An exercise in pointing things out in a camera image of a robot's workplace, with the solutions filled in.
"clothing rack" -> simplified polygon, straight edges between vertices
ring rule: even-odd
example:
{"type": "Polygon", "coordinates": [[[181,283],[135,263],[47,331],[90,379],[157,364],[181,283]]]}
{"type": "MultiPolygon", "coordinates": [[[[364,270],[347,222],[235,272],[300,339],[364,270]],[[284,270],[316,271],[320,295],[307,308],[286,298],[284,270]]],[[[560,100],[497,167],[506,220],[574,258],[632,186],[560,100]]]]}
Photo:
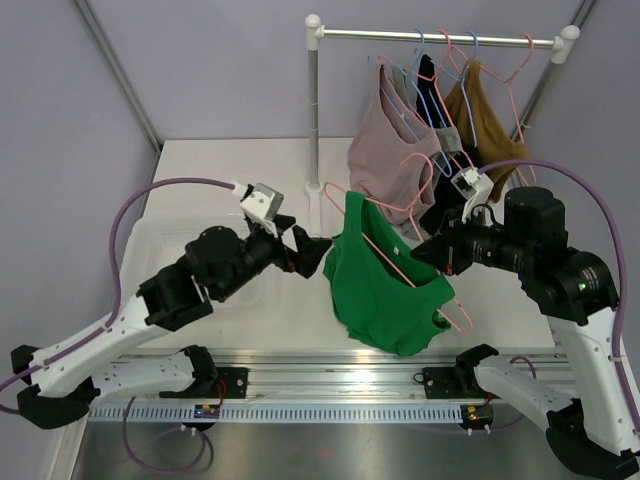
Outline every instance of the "clothing rack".
{"type": "MultiPolygon", "coordinates": [[[[415,42],[446,44],[447,37],[441,33],[418,32],[384,32],[368,30],[339,30],[327,28],[322,24],[318,15],[309,15],[305,19],[307,27],[307,51],[309,68],[309,169],[305,183],[305,193],[309,197],[309,231],[312,236],[322,235],[322,212],[320,197],[322,184],[319,180],[319,148],[318,148],[318,53],[320,39],[323,38],[350,38],[364,40],[385,40],[392,42],[415,42]]],[[[568,25],[562,29],[560,35],[553,39],[533,39],[536,49],[551,50],[551,58],[547,70],[563,64],[573,44],[580,36],[580,29],[575,25],[568,25]]],[[[449,35],[449,41],[454,45],[476,45],[487,47],[515,47],[530,48],[529,40],[523,37],[492,37],[472,35],[449,35]]],[[[534,96],[539,98],[541,90],[546,85],[540,82],[534,96]]]]}

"gray wall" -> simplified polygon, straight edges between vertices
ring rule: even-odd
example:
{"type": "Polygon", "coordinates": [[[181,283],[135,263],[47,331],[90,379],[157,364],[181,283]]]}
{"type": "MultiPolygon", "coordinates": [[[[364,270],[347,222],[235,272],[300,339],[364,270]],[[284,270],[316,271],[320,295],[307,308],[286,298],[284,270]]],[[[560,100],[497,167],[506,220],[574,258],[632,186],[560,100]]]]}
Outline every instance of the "gray wall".
{"type": "MultiPolygon", "coordinates": [[[[110,310],[107,235],[149,178],[145,142],[71,2],[0,3],[3,380],[12,348],[49,345],[110,310]]],[[[41,478],[54,435],[7,415],[0,432],[0,476],[41,478]]]]}
{"type": "MultiPolygon", "coordinates": [[[[602,193],[616,216],[629,270],[624,338],[636,375],[640,375],[638,18],[640,2],[600,2],[542,102],[529,137],[536,157],[581,174],[602,193]]],[[[567,205],[571,242],[601,255],[613,267],[611,237],[593,201],[558,174],[540,172],[540,177],[567,205]]]]}
{"type": "MultiPolygon", "coordinates": [[[[552,38],[579,0],[91,0],[159,134],[165,138],[307,135],[304,19],[334,28],[472,29],[485,35],[552,38]]],[[[331,40],[320,55],[320,135],[349,136],[364,113],[369,55],[398,62],[416,44],[331,40]]],[[[434,58],[444,47],[429,46],[434,58]]],[[[510,75],[527,52],[483,48],[490,68],[510,75]]],[[[536,55],[515,86],[522,105],[548,55],[536,55]]],[[[512,123],[504,85],[487,82],[498,113],[512,123]]]]}

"pink tank top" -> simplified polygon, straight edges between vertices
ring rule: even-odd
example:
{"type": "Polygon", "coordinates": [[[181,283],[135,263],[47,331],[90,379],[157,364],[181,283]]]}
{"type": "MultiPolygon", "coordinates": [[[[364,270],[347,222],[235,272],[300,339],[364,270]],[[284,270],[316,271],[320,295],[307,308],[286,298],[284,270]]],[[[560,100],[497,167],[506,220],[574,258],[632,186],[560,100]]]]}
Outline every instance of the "pink tank top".
{"type": "MultiPolygon", "coordinates": [[[[424,186],[429,167],[421,157],[411,158],[404,165],[400,163],[412,153],[431,158],[439,151],[440,142],[435,130],[422,123],[404,105],[385,67],[379,64],[369,108],[347,154],[351,189],[404,208],[424,186]]],[[[433,203],[432,188],[427,188],[415,205],[414,216],[427,210],[426,202],[433,203]]],[[[410,216],[408,211],[380,208],[394,225],[410,216]]]]}

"green garment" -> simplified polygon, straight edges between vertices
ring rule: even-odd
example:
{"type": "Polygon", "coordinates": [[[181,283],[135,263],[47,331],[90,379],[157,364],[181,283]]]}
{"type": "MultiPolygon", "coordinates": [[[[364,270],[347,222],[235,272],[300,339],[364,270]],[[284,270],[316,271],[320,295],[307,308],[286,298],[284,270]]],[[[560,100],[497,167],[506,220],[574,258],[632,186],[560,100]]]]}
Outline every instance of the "green garment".
{"type": "Polygon", "coordinates": [[[409,256],[409,247],[361,193],[348,192],[342,234],[334,238],[324,275],[333,309],[351,338],[406,356],[420,352],[450,325],[437,309],[454,297],[447,279],[409,256]],[[362,234],[389,257],[417,288],[407,285],[362,234]]]}

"gray floor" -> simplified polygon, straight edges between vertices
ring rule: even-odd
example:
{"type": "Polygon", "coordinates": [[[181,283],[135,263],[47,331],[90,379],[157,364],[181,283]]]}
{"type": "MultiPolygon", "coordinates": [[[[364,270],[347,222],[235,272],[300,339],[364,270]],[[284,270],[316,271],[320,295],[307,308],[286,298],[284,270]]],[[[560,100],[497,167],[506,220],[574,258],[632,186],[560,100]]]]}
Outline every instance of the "gray floor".
{"type": "MultiPolygon", "coordinates": [[[[134,450],[167,424],[133,424],[134,450]]],[[[213,465],[181,479],[573,479],[528,421],[508,432],[467,437],[457,426],[218,424],[208,431],[213,465]]],[[[80,479],[159,478],[126,458],[117,423],[87,426],[73,475],[80,479]]],[[[188,463],[199,441],[175,433],[140,457],[162,468],[188,463]]],[[[202,466],[207,463],[207,456],[202,466]]]]}

